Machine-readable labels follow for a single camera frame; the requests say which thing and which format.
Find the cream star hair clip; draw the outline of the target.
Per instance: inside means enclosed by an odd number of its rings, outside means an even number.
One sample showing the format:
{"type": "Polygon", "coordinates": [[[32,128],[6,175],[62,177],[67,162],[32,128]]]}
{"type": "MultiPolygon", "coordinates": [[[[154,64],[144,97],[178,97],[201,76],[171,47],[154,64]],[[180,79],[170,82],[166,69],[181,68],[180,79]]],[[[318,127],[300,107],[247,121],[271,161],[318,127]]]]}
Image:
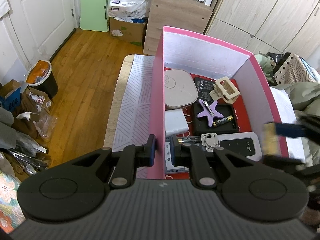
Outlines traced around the cream star hair clip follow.
{"type": "Polygon", "coordinates": [[[276,124],[274,122],[264,124],[263,135],[264,155],[281,155],[279,138],[276,133],[276,124]]]}

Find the black rectangular tray case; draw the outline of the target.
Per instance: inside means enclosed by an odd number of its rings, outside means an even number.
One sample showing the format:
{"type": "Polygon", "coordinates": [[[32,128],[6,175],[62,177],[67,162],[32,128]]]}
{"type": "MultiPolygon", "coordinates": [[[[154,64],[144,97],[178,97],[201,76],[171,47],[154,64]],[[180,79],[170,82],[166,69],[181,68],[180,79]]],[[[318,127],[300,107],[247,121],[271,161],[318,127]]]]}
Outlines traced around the black rectangular tray case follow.
{"type": "Polygon", "coordinates": [[[217,104],[216,110],[223,115],[222,118],[213,117],[213,124],[209,126],[208,116],[197,117],[203,111],[201,105],[197,102],[192,106],[193,110],[193,135],[202,135],[205,133],[233,134],[239,132],[234,108],[228,104],[217,104]]]}

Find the white charger cube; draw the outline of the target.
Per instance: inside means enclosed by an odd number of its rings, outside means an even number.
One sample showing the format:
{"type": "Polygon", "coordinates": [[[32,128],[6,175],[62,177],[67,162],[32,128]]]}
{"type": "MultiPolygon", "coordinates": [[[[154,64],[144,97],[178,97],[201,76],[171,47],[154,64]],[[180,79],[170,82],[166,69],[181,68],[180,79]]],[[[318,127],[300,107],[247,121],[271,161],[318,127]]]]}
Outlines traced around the white charger cube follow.
{"type": "Polygon", "coordinates": [[[164,113],[164,128],[167,137],[179,135],[189,130],[188,123],[181,109],[167,110],[164,113]]]}

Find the white pocket wifi router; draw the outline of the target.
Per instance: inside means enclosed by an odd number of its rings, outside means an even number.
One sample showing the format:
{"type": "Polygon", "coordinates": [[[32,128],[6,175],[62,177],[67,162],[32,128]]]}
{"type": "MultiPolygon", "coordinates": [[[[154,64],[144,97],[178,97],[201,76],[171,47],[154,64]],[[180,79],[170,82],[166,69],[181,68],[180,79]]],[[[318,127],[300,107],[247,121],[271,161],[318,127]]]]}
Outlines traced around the white pocket wifi router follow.
{"type": "Polygon", "coordinates": [[[219,146],[253,161],[262,158],[258,136],[254,132],[217,135],[219,146]]]}

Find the purple star hair clip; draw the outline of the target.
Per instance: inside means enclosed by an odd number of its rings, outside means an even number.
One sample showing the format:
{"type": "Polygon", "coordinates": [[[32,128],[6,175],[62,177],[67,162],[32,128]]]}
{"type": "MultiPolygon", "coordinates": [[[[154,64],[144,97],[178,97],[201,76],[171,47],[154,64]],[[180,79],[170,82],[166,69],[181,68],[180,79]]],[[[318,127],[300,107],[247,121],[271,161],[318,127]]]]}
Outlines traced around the purple star hair clip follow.
{"type": "Polygon", "coordinates": [[[207,118],[208,126],[213,126],[214,118],[222,119],[224,116],[220,112],[218,112],[215,108],[217,106],[217,101],[214,101],[211,105],[207,102],[207,100],[198,100],[199,104],[202,107],[202,111],[196,115],[197,118],[207,118]]]}

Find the black AA battery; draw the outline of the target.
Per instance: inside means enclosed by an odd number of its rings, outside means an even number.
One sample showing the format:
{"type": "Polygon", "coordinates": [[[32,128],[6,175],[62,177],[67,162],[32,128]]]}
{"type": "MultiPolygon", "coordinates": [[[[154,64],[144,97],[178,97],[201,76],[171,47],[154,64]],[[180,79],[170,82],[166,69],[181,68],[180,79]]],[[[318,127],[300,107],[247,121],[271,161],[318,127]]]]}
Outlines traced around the black AA battery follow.
{"type": "Polygon", "coordinates": [[[218,126],[221,126],[221,125],[224,125],[226,123],[229,123],[233,120],[233,116],[232,115],[229,115],[227,117],[224,117],[224,118],[221,118],[219,120],[216,120],[213,122],[213,127],[218,127],[218,126]]]}

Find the pink rounded compact case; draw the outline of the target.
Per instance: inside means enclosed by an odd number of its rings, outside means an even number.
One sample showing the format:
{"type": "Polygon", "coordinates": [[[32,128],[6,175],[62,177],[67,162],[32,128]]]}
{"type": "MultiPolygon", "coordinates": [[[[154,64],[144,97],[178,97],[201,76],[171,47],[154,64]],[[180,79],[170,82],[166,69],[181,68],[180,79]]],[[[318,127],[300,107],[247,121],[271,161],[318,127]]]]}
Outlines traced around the pink rounded compact case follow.
{"type": "Polygon", "coordinates": [[[179,109],[192,105],[198,91],[192,76],[182,69],[164,71],[164,103],[166,109],[179,109]]]}

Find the black phone battery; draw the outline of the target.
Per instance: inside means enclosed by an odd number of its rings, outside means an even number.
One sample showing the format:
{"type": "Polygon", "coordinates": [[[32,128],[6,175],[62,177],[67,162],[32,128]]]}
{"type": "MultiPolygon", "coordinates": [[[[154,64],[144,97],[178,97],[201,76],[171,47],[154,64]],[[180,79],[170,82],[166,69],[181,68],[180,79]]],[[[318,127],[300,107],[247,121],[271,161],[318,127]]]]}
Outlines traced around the black phone battery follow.
{"type": "Polygon", "coordinates": [[[206,80],[196,76],[194,82],[198,91],[198,98],[202,100],[212,101],[210,92],[214,89],[214,83],[211,80],[206,80]]]}

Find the cream claw hair clip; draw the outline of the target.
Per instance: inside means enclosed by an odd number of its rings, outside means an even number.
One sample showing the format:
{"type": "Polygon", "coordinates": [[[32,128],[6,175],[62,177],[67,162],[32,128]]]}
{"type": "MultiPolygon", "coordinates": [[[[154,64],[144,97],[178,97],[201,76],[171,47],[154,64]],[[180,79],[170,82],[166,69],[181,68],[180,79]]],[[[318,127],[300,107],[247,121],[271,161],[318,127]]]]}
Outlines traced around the cream claw hair clip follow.
{"type": "Polygon", "coordinates": [[[214,89],[210,96],[214,101],[222,99],[225,103],[233,104],[240,96],[239,90],[228,77],[222,77],[214,82],[214,89]]]}

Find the pink cardboard box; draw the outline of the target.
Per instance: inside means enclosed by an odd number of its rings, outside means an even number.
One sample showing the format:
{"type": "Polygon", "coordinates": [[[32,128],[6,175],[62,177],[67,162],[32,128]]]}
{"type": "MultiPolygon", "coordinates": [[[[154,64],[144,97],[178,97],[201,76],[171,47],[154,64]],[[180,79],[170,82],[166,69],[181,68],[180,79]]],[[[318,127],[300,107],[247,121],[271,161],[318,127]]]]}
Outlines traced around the pink cardboard box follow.
{"type": "Polygon", "coordinates": [[[231,100],[234,79],[243,99],[252,131],[263,140],[263,126],[280,122],[276,102],[254,54],[219,39],[175,27],[164,26],[152,68],[149,132],[156,136],[157,148],[149,179],[164,179],[164,70],[183,69],[217,81],[213,100],[231,100]]]}

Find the light wood wardrobe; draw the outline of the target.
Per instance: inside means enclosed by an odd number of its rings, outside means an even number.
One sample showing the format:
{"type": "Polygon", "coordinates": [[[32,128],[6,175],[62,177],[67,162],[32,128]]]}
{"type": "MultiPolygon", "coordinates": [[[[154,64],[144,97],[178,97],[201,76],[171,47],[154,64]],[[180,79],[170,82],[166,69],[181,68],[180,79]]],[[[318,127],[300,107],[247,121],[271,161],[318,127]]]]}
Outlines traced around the light wood wardrobe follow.
{"type": "Polygon", "coordinates": [[[218,0],[206,35],[257,54],[319,47],[319,0],[218,0]]]}

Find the trash bin with orange bag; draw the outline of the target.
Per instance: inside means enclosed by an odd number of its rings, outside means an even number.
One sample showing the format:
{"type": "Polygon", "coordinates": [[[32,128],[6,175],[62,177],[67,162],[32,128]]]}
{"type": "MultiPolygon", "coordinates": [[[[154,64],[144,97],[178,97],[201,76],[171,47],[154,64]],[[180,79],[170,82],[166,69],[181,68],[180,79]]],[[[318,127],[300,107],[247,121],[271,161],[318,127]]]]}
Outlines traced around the trash bin with orange bag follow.
{"type": "Polygon", "coordinates": [[[58,92],[58,85],[50,61],[39,60],[33,65],[25,78],[25,83],[36,90],[45,92],[53,99],[58,92]]]}

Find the wooden open shelf unit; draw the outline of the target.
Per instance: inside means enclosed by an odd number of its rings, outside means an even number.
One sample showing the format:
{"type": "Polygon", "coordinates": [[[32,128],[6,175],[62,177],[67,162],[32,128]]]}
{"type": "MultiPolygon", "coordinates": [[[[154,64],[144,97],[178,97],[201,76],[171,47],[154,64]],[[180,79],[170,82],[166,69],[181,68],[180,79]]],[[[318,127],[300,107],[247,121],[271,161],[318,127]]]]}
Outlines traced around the wooden open shelf unit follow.
{"type": "Polygon", "coordinates": [[[143,53],[155,55],[165,25],[204,33],[218,1],[207,6],[196,0],[151,0],[143,53]]]}

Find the green folding table board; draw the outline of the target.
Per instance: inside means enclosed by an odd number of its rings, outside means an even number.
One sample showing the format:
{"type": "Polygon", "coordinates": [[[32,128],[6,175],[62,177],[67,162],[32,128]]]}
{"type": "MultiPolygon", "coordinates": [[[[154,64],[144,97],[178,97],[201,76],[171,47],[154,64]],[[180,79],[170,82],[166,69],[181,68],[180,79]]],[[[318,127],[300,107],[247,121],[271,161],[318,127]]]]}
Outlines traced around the green folding table board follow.
{"type": "Polygon", "coordinates": [[[108,5],[110,0],[80,0],[80,28],[108,32],[108,5]]]}

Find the white door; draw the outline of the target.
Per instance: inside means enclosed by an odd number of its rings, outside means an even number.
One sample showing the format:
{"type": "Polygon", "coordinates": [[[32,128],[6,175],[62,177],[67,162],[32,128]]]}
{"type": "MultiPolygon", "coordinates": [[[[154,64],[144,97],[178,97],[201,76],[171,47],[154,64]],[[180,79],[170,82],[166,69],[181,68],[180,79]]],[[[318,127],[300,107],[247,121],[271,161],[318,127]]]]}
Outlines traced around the white door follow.
{"type": "Polygon", "coordinates": [[[76,28],[74,0],[1,0],[9,40],[25,69],[51,60],[76,28]]]}

